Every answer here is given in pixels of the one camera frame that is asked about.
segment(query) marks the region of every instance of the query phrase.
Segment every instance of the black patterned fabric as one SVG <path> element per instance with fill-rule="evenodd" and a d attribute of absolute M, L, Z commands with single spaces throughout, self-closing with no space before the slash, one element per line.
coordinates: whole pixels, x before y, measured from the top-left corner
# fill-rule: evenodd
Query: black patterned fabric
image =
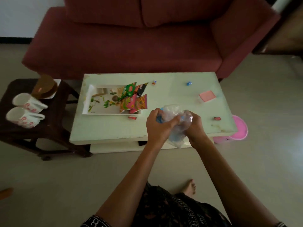
<path fill-rule="evenodd" d="M 184 193 L 170 194 L 159 186 L 146 184 L 131 227 L 228 227 L 220 211 L 197 202 Z M 111 227 L 100 217 L 91 216 L 81 227 Z M 276 227 L 286 227 L 282 222 Z"/>

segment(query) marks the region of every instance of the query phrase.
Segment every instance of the white mug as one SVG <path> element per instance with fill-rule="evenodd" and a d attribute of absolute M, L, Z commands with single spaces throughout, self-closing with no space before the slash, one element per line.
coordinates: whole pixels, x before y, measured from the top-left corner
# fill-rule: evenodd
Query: white mug
<path fill-rule="evenodd" d="M 28 93 L 21 93 L 13 98 L 13 104 L 17 107 L 23 107 L 30 112 L 39 113 L 43 109 L 48 108 L 47 105 L 41 103 L 35 97 Z"/>
<path fill-rule="evenodd" d="M 6 114 L 6 119 L 25 128 L 33 128 L 38 125 L 44 115 L 32 113 L 22 107 L 14 107 Z"/>

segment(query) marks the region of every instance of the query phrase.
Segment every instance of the pink bucket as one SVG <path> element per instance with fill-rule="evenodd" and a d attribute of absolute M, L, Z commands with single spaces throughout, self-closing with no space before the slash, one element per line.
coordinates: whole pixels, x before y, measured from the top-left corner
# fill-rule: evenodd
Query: pink bucket
<path fill-rule="evenodd" d="M 248 128 L 246 123 L 243 121 L 243 119 L 241 119 L 238 116 L 232 116 L 236 126 L 238 128 L 238 132 L 231 135 L 231 136 L 218 136 L 218 137 L 214 137 L 214 142 L 217 144 L 220 143 L 226 143 L 226 142 L 231 142 L 234 140 L 243 140 L 247 137 L 248 135 Z"/>

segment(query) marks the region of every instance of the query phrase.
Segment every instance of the sofa armrest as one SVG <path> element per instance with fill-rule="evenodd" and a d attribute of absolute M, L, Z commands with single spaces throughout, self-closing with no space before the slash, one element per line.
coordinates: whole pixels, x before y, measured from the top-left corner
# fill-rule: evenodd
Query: sofa armrest
<path fill-rule="evenodd" d="M 218 78 L 226 78 L 279 20 L 265 0 L 233 0 L 228 10 L 210 23 L 222 56 Z"/>

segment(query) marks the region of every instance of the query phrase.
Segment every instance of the hand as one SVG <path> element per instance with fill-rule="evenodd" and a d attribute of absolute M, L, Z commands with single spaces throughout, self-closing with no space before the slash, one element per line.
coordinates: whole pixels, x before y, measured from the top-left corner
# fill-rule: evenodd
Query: hand
<path fill-rule="evenodd" d="M 158 144 L 162 147 L 165 141 L 169 138 L 172 128 L 180 122 L 180 116 L 176 116 L 168 122 L 158 123 L 156 121 L 157 115 L 162 113 L 163 111 L 160 108 L 157 108 L 152 110 L 147 118 L 146 128 L 148 144 Z"/>
<path fill-rule="evenodd" d="M 192 122 L 187 130 L 185 130 L 185 135 L 188 137 L 191 146 L 193 146 L 196 140 L 202 137 L 206 137 L 204 132 L 201 117 L 190 111 L 192 114 Z"/>

